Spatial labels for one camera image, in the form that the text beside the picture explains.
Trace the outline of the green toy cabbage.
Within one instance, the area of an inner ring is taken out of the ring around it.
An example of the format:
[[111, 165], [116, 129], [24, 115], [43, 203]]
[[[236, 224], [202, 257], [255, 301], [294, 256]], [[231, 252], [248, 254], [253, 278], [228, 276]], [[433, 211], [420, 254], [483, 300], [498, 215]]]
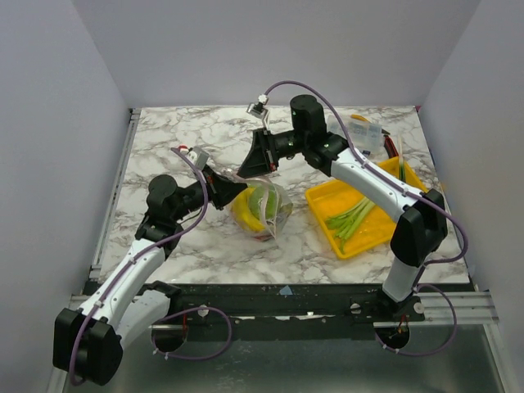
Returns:
[[258, 186], [249, 198], [251, 213], [262, 220], [262, 212], [266, 219], [273, 219], [282, 205], [282, 197], [275, 186]]

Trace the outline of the yellow toy banana bunch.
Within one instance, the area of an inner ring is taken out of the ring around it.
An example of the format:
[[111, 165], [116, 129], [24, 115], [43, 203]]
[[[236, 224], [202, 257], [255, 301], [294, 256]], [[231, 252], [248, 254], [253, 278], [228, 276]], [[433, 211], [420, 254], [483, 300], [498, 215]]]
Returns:
[[251, 213], [249, 198], [255, 189], [248, 187], [239, 193], [229, 206], [230, 214], [237, 225], [248, 233], [262, 233], [265, 226]]

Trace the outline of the clear zip top bag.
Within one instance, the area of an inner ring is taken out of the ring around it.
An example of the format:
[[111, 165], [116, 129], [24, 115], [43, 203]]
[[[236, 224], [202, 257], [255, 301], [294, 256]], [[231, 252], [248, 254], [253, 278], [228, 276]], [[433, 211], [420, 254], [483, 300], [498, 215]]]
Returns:
[[246, 189], [228, 205], [233, 221], [246, 234], [261, 242], [277, 239], [293, 210], [293, 203], [284, 188], [267, 175], [242, 178], [232, 169], [226, 169], [224, 175], [235, 185], [246, 185]]

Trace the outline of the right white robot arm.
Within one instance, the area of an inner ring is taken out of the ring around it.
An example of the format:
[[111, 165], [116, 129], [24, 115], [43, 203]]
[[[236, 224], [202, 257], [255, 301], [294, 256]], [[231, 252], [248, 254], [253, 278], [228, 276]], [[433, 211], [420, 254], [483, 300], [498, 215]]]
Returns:
[[290, 108], [292, 129], [277, 134], [265, 127], [254, 131], [237, 173], [242, 178], [271, 174], [281, 159], [301, 154], [309, 166], [348, 184], [381, 208], [396, 224], [391, 239], [395, 258], [382, 284], [377, 312], [385, 320], [396, 320], [406, 311], [405, 300], [413, 293], [422, 264], [447, 235], [444, 198], [434, 189], [423, 192], [400, 181], [345, 138], [329, 132], [315, 97], [293, 97]]

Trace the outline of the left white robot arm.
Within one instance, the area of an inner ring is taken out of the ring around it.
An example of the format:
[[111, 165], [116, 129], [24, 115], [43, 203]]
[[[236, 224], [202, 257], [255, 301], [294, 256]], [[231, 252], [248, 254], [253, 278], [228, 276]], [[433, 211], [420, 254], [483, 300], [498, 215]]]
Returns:
[[185, 321], [199, 307], [184, 309], [180, 290], [146, 280], [175, 250], [180, 237], [194, 229], [183, 219], [204, 218], [209, 205], [221, 210], [247, 185], [214, 172], [194, 169], [196, 182], [181, 187], [167, 174], [148, 185], [147, 211], [127, 255], [110, 277], [76, 309], [64, 308], [54, 323], [52, 362], [68, 372], [70, 384], [106, 385], [116, 374], [124, 349], [153, 323]]

